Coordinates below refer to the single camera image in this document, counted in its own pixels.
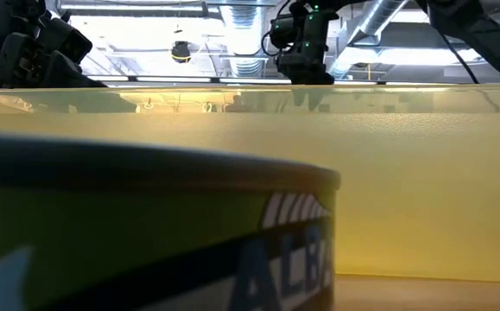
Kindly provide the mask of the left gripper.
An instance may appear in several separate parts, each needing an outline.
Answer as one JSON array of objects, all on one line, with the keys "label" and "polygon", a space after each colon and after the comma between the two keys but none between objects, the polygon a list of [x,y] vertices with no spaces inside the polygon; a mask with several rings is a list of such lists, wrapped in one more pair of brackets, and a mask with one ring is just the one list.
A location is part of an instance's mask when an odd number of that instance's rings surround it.
[{"label": "left gripper", "polygon": [[[34,38],[21,33],[0,35],[0,86],[46,88],[106,88],[82,74],[61,52],[49,53]],[[78,112],[136,112],[137,105],[109,91],[81,91],[73,96]]]}]

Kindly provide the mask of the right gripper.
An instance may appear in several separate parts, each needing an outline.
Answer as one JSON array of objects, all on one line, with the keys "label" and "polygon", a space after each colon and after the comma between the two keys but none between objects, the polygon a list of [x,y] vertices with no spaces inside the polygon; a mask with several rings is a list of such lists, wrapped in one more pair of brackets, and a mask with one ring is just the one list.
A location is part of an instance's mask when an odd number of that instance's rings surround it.
[{"label": "right gripper", "polygon": [[292,85],[332,85],[334,77],[324,63],[303,53],[286,52],[277,57],[277,71],[288,77]]}]

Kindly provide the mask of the black hanging ceiling lamp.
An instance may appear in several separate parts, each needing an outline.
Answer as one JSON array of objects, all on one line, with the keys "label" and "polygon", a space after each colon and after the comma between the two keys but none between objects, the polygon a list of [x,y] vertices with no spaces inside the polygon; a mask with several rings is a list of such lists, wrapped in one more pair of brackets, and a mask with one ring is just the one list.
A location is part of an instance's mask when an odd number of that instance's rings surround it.
[{"label": "black hanging ceiling lamp", "polygon": [[191,60],[191,52],[188,41],[176,41],[171,49],[171,58],[177,63],[188,63]]}]

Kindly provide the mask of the green-labelled tuna can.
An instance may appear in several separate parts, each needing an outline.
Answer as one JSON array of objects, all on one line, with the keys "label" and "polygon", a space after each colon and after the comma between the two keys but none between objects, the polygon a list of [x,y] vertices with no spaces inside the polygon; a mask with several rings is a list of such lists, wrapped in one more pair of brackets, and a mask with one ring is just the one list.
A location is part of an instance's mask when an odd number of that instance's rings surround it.
[{"label": "green-labelled tuna can", "polygon": [[339,174],[0,136],[0,311],[332,311]]}]

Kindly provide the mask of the yellow translucent plastic tray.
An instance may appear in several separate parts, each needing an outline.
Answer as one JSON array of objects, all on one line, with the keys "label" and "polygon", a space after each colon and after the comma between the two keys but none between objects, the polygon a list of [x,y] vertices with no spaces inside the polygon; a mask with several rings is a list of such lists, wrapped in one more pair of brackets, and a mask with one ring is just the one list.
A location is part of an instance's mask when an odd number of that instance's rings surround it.
[{"label": "yellow translucent plastic tray", "polygon": [[500,85],[0,90],[0,132],[340,172],[340,274],[500,282]]}]

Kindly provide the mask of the silver ventilation duct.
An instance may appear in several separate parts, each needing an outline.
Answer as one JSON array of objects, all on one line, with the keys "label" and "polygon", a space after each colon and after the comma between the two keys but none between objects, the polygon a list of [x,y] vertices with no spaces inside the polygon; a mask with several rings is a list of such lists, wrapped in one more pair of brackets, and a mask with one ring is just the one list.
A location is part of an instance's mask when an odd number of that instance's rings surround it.
[{"label": "silver ventilation duct", "polygon": [[267,10],[258,6],[222,6],[226,27],[226,46],[232,75],[239,78],[257,77],[263,70],[266,55],[262,51],[263,24]]},{"label": "silver ventilation duct", "polygon": [[370,0],[361,15],[341,23],[337,38],[339,55],[329,73],[334,78],[344,77],[351,68],[350,48],[377,47],[383,30],[409,0]]}]

